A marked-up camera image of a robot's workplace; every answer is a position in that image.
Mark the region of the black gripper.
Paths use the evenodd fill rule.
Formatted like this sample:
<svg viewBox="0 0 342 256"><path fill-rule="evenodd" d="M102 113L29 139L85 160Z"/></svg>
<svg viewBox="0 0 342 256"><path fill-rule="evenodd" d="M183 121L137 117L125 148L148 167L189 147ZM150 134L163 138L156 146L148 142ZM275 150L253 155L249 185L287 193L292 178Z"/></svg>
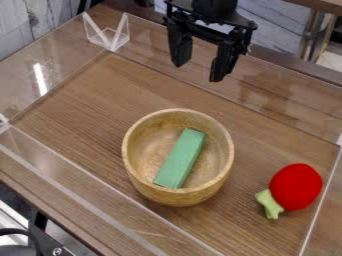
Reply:
<svg viewBox="0 0 342 256"><path fill-rule="evenodd" d="M171 61L176 67L192 56L192 37L217 45L209 81L219 82L231 73L239 53L245 54L257 25L237 11L237 0L164 0L164 24Z"/></svg>

